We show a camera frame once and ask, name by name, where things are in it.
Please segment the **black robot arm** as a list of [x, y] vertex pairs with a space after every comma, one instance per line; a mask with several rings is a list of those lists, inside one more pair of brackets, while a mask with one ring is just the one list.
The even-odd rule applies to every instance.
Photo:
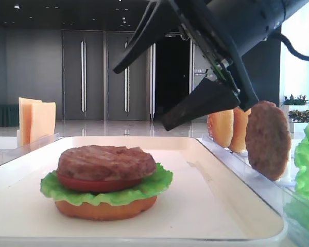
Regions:
[[277, 39], [295, 57], [289, 39], [276, 32], [305, 1], [150, 1], [113, 70], [119, 74], [146, 49], [174, 28], [200, 48], [216, 75], [200, 84], [162, 118], [166, 130], [211, 113], [239, 107], [246, 111], [258, 102], [242, 56], [259, 42]]

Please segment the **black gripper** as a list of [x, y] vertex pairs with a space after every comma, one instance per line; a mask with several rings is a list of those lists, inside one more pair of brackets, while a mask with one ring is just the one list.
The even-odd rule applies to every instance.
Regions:
[[121, 73], [150, 46], [170, 34], [183, 40], [190, 36], [210, 63], [216, 80], [203, 78], [162, 117], [166, 131], [237, 106], [247, 111], [259, 101], [227, 27], [204, 1], [149, 1], [113, 71]]

